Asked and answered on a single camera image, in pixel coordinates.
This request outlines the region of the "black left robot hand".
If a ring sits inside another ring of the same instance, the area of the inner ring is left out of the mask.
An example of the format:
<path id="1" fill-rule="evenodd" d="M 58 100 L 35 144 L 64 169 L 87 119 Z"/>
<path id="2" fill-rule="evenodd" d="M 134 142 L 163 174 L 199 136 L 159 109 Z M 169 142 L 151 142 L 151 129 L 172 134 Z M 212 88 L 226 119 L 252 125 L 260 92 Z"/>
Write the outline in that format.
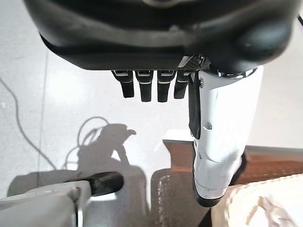
<path id="1" fill-rule="evenodd" d="M 240 173 L 263 65 L 287 48 L 298 0 L 26 0 L 50 51 L 86 70 L 109 70 L 126 98 L 188 92 L 193 190 L 215 206 Z"/>

